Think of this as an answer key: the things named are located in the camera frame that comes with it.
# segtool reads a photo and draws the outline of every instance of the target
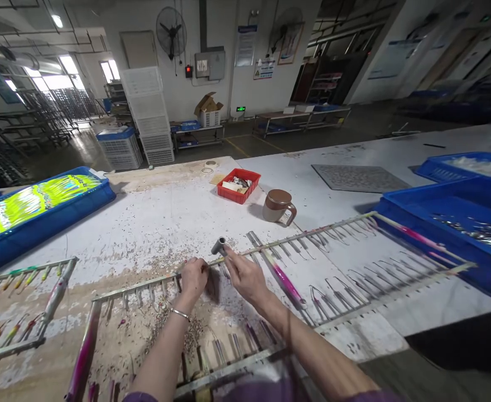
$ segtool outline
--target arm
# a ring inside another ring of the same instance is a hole
[[[173,303],[175,310],[190,315],[208,280],[205,260],[192,258],[182,269],[182,293]],[[172,401],[179,377],[180,354],[188,320],[172,311],[145,358],[129,393],[152,395],[158,402]]]
[[[327,400],[340,400],[379,387],[343,353],[287,309],[266,286],[262,269],[225,248],[225,263],[238,293],[283,337]]]

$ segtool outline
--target ceiling light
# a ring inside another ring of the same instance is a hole
[[[56,24],[58,28],[63,28],[63,22],[61,21],[60,16],[53,15],[52,20],[54,21],[54,24]]]

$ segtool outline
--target red plastic box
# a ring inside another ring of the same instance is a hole
[[[222,186],[222,183],[224,181],[230,181],[235,176],[239,179],[251,180],[253,182],[253,184],[251,184],[251,187],[249,187],[245,194],[226,189]],[[247,198],[255,190],[255,188],[257,188],[260,178],[261,176],[258,173],[243,169],[233,169],[231,173],[225,176],[225,178],[218,183],[218,195],[223,198],[228,198],[238,204],[243,204],[246,202]]]

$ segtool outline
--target door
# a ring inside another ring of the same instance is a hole
[[[152,31],[120,32],[128,68],[158,65],[155,36]]]
[[[435,81],[448,77],[458,67],[459,63],[466,58],[484,33],[484,28],[462,30],[423,78],[418,90],[429,89]]]

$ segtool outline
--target brown mug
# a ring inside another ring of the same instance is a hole
[[[286,226],[290,226],[297,214],[297,209],[292,204],[292,196],[284,190],[270,190],[264,201],[262,217],[268,222],[277,222],[287,209],[290,211],[290,218]]]

